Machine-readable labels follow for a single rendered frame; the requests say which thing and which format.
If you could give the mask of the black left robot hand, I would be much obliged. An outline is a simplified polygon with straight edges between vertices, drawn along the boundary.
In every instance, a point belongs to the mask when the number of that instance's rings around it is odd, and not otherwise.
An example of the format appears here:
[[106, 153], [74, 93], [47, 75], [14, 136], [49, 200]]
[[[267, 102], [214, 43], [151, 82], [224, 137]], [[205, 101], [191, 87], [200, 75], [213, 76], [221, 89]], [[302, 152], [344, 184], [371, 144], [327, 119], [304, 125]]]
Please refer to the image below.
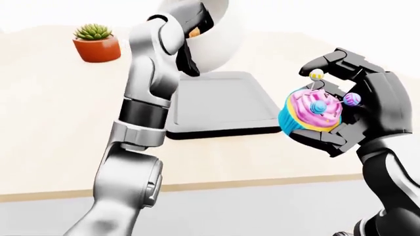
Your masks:
[[200, 0], [184, 0], [177, 3], [171, 10], [171, 15], [177, 19], [184, 32], [184, 42], [178, 50], [176, 59], [177, 68], [188, 76], [200, 76], [200, 71], [192, 59], [190, 48], [186, 39], [194, 29], [198, 28], [201, 33], [205, 33], [214, 26], [214, 21]]

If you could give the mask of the white bowl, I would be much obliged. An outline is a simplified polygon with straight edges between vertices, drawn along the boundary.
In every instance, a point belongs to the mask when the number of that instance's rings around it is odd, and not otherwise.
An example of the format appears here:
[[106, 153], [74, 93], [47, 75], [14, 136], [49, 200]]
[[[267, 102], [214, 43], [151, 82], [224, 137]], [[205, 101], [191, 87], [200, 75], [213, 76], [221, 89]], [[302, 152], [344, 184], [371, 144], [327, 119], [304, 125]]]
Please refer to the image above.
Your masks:
[[162, 0], [157, 16], [168, 17], [170, 23], [158, 33], [161, 46], [176, 49], [186, 42], [190, 48], [193, 62], [199, 72], [207, 73], [227, 63], [239, 48], [243, 39], [243, 29], [234, 0], [200, 0], [209, 11], [215, 25], [196, 37], [183, 39], [178, 22], [167, 12], [182, 0]]

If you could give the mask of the grey rectangular tray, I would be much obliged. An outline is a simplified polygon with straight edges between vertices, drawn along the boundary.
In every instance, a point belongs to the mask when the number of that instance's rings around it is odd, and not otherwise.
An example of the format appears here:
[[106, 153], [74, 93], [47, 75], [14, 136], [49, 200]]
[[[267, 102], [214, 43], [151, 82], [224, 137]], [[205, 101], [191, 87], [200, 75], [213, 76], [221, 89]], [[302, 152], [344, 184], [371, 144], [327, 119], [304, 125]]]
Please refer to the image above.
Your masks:
[[165, 128], [173, 140], [277, 133], [280, 109], [247, 72], [183, 75]]

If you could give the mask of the pink frosted blue cupcake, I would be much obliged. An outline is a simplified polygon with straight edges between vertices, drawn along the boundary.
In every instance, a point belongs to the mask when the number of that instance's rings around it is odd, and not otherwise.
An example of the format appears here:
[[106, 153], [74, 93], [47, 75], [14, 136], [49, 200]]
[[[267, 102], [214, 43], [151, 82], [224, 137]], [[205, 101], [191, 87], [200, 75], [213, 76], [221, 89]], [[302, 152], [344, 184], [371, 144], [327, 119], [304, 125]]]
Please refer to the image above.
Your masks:
[[343, 105], [359, 106], [362, 100], [361, 96], [354, 92], [339, 99], [323, 87], [314, 88], [314, 85], [322, 82], [324, 78], [324, 72], [320, 68], [312, 70], [309, 78], [312, 80], [310, 88], [292, 92], [279, 112], [279, 126], [287, 135], [297, 129], [332, 131], [341, 124]]

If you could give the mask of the succulent in terracotta pot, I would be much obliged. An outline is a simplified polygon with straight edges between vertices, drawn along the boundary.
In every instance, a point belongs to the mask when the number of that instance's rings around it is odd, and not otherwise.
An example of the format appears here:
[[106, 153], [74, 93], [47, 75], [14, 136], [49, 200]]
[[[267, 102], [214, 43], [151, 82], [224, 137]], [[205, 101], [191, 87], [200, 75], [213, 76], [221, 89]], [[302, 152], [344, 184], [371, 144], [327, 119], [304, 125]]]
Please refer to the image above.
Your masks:
[[73, 34], [73, 44], [85, 62], [109, 62], [121, 56], [118, 39], [104, 25], [85, 24]]

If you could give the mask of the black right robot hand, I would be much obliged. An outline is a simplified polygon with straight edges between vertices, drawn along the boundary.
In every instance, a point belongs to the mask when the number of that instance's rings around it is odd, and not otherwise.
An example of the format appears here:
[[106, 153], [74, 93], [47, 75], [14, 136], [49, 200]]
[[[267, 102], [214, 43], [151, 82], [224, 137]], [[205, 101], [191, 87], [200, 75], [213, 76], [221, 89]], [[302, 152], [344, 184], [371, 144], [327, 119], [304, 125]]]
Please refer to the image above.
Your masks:
[[289, 135], [294, 141], [337, 157], [357, 144], [388, 135], [412, 133], [410, 98], [393, 72], [345, 49], [335, 49], [311, 60], [299, 74], [308, 76], [314, 69], [354, 82], [350, 91], [359, 94], [362, 101], [359, 106], [344, 108], [342, 123], [332, 131], [297, 129]]

